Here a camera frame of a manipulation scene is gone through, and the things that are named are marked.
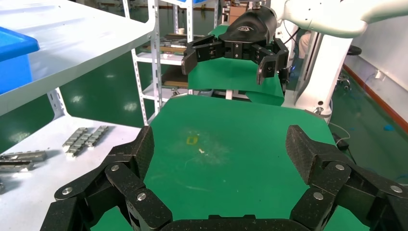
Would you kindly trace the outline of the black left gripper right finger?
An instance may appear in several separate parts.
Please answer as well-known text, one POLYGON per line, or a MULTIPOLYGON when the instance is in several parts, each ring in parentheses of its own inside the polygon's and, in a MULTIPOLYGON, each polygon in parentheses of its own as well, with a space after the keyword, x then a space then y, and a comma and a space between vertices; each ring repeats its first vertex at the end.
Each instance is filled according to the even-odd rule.
POLYGON ((291 220, 321 231, 336 208, 343 207, 372 231, 407 230, 406 187, 356 165, 335 145, 312 140, 298 125, 288 127, 285 146, 308 185, 291 220))

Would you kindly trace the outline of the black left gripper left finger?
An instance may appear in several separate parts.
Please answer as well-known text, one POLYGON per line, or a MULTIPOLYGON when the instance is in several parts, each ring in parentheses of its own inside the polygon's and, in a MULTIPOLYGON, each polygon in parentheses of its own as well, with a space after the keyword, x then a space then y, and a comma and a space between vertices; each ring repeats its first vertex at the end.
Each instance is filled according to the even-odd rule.
POLYGON ((98 167, 55 192, 41 230, 89 231, 112 208, 135 231, 161 230, 173 216, 144 183, 153 153, 153 129, 144 126, 135 140, 113 147, 98 167))

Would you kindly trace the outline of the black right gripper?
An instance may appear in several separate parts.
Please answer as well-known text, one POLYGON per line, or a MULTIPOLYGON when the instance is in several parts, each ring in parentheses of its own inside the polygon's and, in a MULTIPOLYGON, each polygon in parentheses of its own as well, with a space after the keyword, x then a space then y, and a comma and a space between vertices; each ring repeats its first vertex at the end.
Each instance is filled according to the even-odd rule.
POLYGON ((287 67, 289 51, 280 38, 273 39, 276 28, 277 19, 270 8, 248 10, 228 26, 220 40, 211 34, 189 42, 181 61, 182 73, 188 75, 199 62, 221 57, 252 60, 258 64, 256 82, 262 85, 287 67))

